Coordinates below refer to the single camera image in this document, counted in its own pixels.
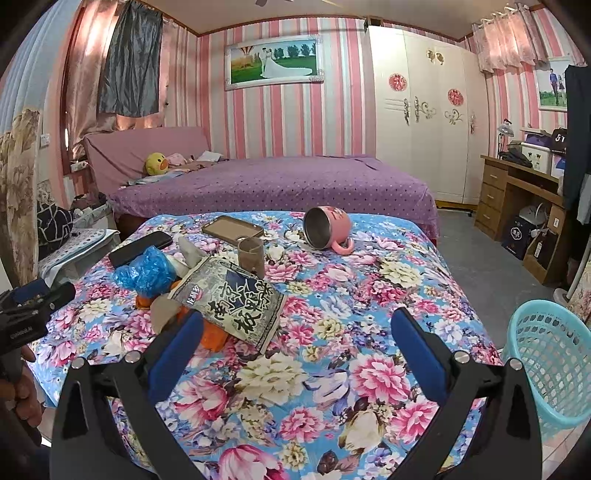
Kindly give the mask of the person's left hand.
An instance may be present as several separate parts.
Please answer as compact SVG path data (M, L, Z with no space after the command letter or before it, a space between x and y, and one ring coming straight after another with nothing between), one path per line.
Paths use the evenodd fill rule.
M17 416L26 421L31 427L40 425L43 416L43 408L37 398L34 377L28 367L29 363L35 361L35 355L28 346L21 348L22 371L18 382L10 382L2 379L1 399L15 402Z

